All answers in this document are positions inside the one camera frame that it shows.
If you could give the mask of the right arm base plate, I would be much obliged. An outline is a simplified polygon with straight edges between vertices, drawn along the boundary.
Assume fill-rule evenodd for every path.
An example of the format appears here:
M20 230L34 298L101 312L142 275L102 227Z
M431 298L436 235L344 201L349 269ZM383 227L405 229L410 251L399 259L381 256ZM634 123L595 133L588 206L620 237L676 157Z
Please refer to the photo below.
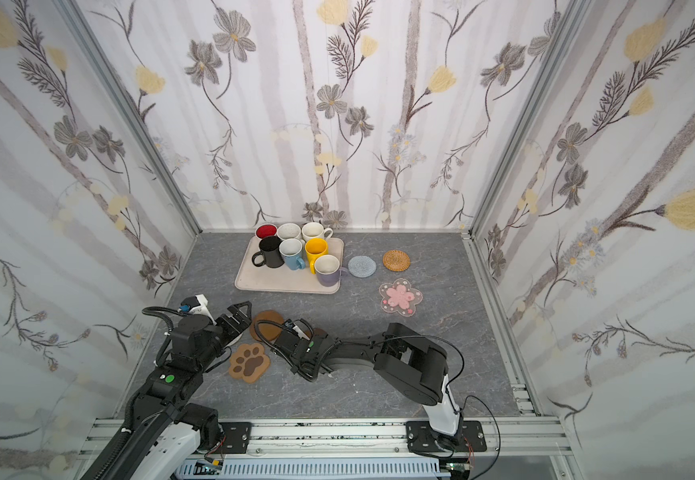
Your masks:
M465 420L453 435L439 433L427 421L408 421L405 424L407 450L423 456L451 457L460 453L487 451L485 433L479 421Z

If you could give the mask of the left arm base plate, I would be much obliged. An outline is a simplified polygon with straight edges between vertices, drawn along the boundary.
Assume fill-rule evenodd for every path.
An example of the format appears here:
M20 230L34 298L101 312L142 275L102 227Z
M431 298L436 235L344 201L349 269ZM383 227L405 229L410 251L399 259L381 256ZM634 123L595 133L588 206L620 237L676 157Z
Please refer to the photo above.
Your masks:
M208 451L208 457L246 454L251 440L251 422L227 422L219 424L219 439Z

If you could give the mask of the pink flower silicone coaster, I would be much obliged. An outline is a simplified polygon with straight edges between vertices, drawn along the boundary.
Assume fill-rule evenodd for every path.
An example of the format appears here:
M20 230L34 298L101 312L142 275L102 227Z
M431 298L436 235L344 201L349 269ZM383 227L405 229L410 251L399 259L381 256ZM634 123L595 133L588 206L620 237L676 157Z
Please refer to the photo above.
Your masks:
M405 278L381 284L379 294L381 294L383 312L403 317L414 316L417 306L423 302L423 293L413 288L411 282Z

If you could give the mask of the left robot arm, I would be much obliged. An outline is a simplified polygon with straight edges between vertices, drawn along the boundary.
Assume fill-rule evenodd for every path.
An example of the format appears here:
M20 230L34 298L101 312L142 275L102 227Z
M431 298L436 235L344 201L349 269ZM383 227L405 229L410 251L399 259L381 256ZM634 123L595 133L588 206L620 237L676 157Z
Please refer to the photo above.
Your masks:
M85 479L132 479L154 456L151 449L170 427L185 425L198 440L197 450L210 450L221 439L218 412L191 404L204 376L229 360L231 344L253 323L253 304L232 304L217 318L201 313L199 298L189 297L178 309L149 306L145 316L167 327L155 368L124 408L124 420Z

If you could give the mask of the blue woven round coaster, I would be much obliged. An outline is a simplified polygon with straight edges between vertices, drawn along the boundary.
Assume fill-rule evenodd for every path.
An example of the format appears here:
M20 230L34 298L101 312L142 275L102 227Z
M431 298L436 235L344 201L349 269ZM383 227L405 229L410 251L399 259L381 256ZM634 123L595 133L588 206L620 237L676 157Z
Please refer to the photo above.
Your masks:
M347 270L353 277L369 278L377 271L377 263L369 256L353 256L347 262Z

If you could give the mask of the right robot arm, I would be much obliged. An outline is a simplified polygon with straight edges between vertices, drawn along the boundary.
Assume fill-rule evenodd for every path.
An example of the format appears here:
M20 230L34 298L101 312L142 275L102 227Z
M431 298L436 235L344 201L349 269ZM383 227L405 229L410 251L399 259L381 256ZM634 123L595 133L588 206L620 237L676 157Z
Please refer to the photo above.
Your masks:
M361 338L301 333L290 323L281 328L270 348L289 364L291 372L309 382L341 368L369 368L405 398L423 406L437 436L454 440L461 433L463 416L451 394L447 350L401 323Z

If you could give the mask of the rattan woven round coaster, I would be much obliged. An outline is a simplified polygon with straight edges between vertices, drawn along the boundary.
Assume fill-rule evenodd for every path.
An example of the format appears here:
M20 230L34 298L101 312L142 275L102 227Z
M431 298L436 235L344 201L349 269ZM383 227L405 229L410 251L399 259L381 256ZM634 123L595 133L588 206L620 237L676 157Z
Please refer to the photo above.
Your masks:
M389 271L403 272L411 266L411 257L405 251L389 250L383 254L383 266Z

